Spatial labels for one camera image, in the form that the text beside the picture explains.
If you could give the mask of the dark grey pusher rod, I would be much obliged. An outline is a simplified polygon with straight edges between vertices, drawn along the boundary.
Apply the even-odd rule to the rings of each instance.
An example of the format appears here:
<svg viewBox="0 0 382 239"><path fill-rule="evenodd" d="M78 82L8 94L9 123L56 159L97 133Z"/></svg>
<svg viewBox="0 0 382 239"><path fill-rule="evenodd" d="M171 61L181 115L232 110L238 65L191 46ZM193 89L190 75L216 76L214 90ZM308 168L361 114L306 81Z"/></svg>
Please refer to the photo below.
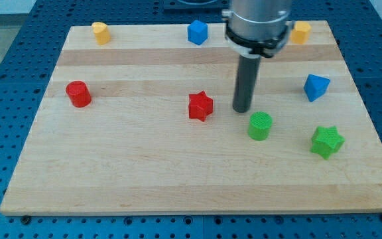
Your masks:
<svg viewBox="0 0 382 239"><path fill-rule="evenodd" d="M251 107L260 61L260 58L239 57L233 95L233 109L238 113L245 113Z"/></svg>

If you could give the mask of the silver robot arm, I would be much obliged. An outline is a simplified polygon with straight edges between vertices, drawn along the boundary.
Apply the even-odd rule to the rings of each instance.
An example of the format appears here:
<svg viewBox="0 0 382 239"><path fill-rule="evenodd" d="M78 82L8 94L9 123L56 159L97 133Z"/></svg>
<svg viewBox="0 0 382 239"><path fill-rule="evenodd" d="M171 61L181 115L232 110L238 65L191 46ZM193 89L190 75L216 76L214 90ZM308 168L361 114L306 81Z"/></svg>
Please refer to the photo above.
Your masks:
<svg viewBox="0 0 382 239"><path fill-rule="evenodd" d="M294 23L288 21L291 0L232 0L222 11L225 39L239 54L233 109L251 107L262 58L272 58L288 42Z"/></svg>

